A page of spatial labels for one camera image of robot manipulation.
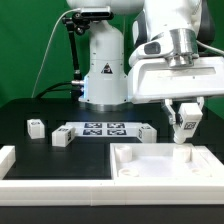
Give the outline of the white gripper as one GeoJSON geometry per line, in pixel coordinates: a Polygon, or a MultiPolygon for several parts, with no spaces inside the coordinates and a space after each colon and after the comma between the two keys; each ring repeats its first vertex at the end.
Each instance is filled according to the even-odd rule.
{"type": "Polygon", "coordinates": [[[176,124],[171,99],[197,97],[202,110],[203,97],[224,95],[224,57],[194,57],[191,52],[176,51],[176,47],[189,44],[186,35],[176,40],[176,35],[166,32],[138,46],[129,58],[129,100],[134,104],[162,101],[170,125],[176,124]]]}

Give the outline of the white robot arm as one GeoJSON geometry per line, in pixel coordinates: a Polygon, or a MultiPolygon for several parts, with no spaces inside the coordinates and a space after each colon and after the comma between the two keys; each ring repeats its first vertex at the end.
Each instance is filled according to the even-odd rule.
{"type": "Polygon", "coordinates": [[[224,95],[224,58],[201,57],[202,0],[66,0],[79,34],[90,31],[90,70],[79,101],[97,110],[125,103],[224,95]],[[124,72],[124,37],[108,21],[136,13],[131,70],[124,72]]]}

